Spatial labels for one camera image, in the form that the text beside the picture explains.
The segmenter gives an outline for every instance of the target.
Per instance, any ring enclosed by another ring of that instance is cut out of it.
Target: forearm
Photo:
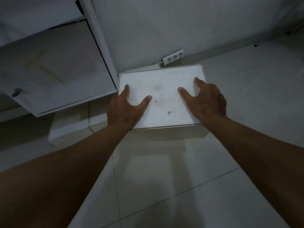
[[[202,122],[286,222],[302,226],[304,149],[221,116],[209,115]]]
[[[115,123],[75,145],[2,172],[0,226],[67,227],[129,128]]]

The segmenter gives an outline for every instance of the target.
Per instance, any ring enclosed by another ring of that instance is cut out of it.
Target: electrical outlet
[[[177,51],[173,54],[170,54],[167,57],[162,58],[162,60],[163,60],[164,65],[167,65],[167,64],[169,64],[169,63],[171,63],[171,62],[173,62],[177,59],[182,58],[183,56],[184,56],[184,50],[181,49],[181,50],[179,50],[179,51]]]

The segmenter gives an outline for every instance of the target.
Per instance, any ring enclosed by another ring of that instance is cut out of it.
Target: person
[[[196,97],[178,92],[189,110],[224,145],[290,227],[304,227],[304,149],[261,134],[226,116],[214,84],[195,78]],[[116,146],[142,117],[152,96],[128,103],[129,86],[114,95],[108,126],[62,150],[0,174],[0,227],[67,227]]]

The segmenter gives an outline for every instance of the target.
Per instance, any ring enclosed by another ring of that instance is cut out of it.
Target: black knob
[[[12,94],[12,97],[17,97],[21,93],[22,89],[20,88],[15,88],[15,92]]]

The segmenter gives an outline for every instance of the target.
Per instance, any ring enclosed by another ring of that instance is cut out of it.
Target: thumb
[[[149,96],[146,96],[142,102],[138,105],[139,109],[142,111],[142,113],[147,109],[150,101],[152,99],[152,96],[149,95]]]
[[[193,98],[193,96],[191,96],[183,87],[178,87],[177,91],[180,93],[186,103]]]

